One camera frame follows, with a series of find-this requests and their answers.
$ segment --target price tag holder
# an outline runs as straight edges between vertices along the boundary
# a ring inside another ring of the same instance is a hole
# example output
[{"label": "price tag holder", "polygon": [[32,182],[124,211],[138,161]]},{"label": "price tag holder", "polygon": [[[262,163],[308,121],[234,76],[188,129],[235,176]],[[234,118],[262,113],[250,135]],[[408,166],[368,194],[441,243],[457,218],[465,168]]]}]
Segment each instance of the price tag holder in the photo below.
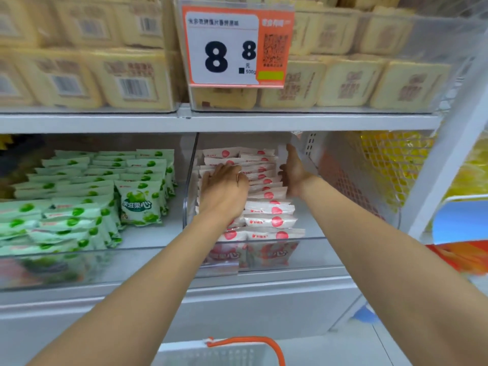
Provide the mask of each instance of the price tag holder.
[{"label": "price tag holder", "polygon": [[294,11],[183,3],[189,85],[283,88]]}]

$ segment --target person's right arm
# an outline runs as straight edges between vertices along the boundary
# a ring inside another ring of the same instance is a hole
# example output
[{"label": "person's right arm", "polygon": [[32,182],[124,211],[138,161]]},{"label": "person's right arm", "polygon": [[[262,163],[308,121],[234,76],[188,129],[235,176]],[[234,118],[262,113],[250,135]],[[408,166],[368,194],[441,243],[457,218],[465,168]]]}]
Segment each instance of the person's right arm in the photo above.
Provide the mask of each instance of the person's right arm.
[{"label": "person's right arm", "polygon": [[284,181],[413,365],[488,365],[488,297],[448,264],[327,182],[288,145]]}]

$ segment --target white metal shelf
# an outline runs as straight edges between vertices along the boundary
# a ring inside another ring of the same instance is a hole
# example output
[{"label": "white metal shelf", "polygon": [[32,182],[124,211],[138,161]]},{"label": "white metal shelf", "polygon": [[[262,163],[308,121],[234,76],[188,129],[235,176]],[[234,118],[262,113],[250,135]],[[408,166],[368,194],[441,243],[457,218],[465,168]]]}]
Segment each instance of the white metal shelf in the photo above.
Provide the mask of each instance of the white metal shelf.
[{"label": "white metal shelf", "polygon": [[65,110],[30,108],[3,110],[0,133],[185,133],[266,131],[436,130],[437,114],[375,114],[367,110],[333,113],[192,112],[182,105],[176,113],[108,111],[73,114]]}]

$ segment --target tile grout line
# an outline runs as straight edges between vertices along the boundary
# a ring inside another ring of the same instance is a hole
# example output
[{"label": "tile grout line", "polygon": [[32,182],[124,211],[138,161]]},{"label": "tile grout line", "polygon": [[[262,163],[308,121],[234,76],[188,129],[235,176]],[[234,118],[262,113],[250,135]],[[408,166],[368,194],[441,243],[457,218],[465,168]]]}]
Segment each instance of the tile grout line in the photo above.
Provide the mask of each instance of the tile grout line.
[{"label": "tile grout line", "polygon": [[381,343],[381,346],[383,347],[383,350],[384,350],[384,351],[385,351],[385,353],[387,354],[387,357],[388,357],[388,359],[390,360],[391,366],[395,366],[395,365],[393,364],[393,361],[392,361],[392,360],[391,360],[391,358],[390,358],[390,355],[389,355],[389,354],[388,354],[388,352],[387,352],[387,349],[385,348],[385,346],[384,346],[383,342],[381,341],[381,337],[380,337],[380,335],[379,335],[379,334],[378,334],[378,332],[376,331],[376,329],[375,329],[374,325],[373,325],[373,324],[371,324],[371,326],[373,327],[373,330],[374,330],[374,332],[376,333],[376,336],[378,337],[378,339],[379,339],[379,341],[380,341],[380,343]]}]

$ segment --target barcode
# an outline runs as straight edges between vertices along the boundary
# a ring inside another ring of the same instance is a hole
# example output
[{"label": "barcode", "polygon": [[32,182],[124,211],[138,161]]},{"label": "barcode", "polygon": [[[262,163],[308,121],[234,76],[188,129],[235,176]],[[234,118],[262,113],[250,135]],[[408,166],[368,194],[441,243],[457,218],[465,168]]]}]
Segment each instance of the barcode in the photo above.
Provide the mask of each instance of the barcode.
[{"label": "barcode", "polygon": [[17,90],[15,89],[12,81],[4,76],[0,75],[0,96],[17,96]]},{"label": "barcode", "polygon": [[151,94],[144,78],[119,78],[120,93],[127,99],[149,99]]},{"label": "barcode", "polygon": [[264,67],[283,67],[288,35],[265,34]]},{"label": "barcode", "polygon": [[105,38],[105,29],[103,21],[98,19],[77,19],[78,26],[83,37],[87,38]]},{"label": "barcode", "polygon": [[12,19],[7,14],[0,15],[0,35],[19,36],[19,32],[12,23]]},{"label": "barcode", "polygon": [[51,76],[58,94],[61,96],[82,96],[83,91],[78,82],[78,78],[75,76],[67,75],[52,75]]},{"label": "barcode", "polygon": [[139,17],[139,29],[143,35],[160,35],[161,29],[155,18]]}]

